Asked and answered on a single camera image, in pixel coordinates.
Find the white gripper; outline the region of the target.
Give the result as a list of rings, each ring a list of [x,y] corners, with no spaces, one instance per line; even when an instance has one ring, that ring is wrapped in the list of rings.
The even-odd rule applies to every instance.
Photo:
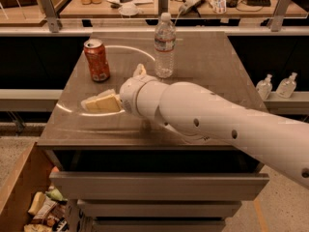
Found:
[[[120,96],[109,89],[81,102],[81,106],[91,113],[125,112],[139,116],[137,98],[141,89],[149,82],[156,81],[154,76],[146,74],[143,64],[138,64],[133,75],[120,88]]]

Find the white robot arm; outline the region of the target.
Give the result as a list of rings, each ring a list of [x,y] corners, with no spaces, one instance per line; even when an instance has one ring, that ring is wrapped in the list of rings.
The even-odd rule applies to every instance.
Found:
[[[122,110],[193,140],[222,140],[309,187],[309,124],[245,108],[190,82],[166,84],[138,65],[120,92],[81,102],[91,113]]]

